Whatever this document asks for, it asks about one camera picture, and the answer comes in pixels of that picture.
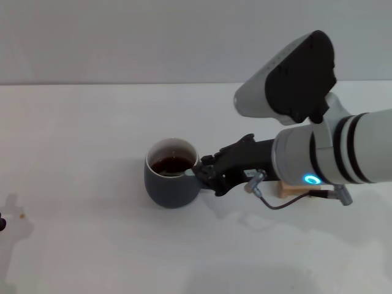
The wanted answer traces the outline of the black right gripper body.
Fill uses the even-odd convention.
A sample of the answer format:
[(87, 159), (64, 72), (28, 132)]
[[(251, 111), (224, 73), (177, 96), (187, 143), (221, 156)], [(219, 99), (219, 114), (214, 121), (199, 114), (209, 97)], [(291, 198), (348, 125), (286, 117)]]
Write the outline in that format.
[(254, 134), (248, 134), (238, 142), (226, 146), (214, 155), (215, 195), (225, 195), (239, 184), (248, 182), (251, 177), (246, 170), (263, 170), (267, 181), (276, 180), (272, 163), (274, 140), (255, 141)]

